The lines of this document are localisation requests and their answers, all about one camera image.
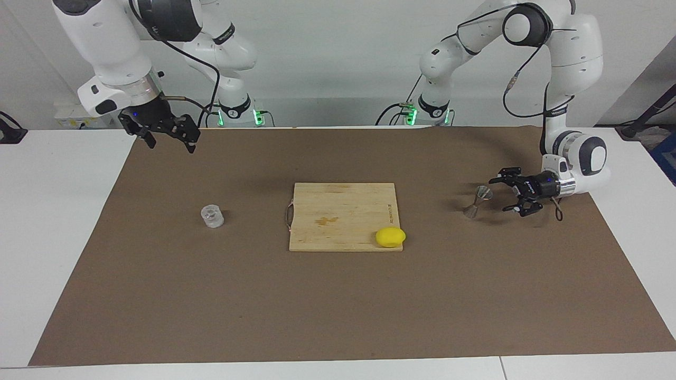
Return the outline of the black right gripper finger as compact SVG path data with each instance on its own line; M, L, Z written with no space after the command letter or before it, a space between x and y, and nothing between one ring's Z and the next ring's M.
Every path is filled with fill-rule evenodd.
M144 141L150 149L155 148L156 140L147 127L135 122L133 118L123 113L123 111L119 113L118 120L123 126L123 130L125 130L128 135L137 137L138 139Z
M200 134L200 128L190 115L171 118L171 137L182 142L189 154L195 152Z

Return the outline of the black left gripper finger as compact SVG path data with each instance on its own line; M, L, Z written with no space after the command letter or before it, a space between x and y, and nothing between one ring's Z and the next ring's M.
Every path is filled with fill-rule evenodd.
M520 217L524 218L538 213L542 209L543 205L537 199L517 195L517 203L503 207L502 212L514 212L519 214Z
M504 167L499 173L489 180L489 184L504 183L509 187L516 187L524 184L521 167Z

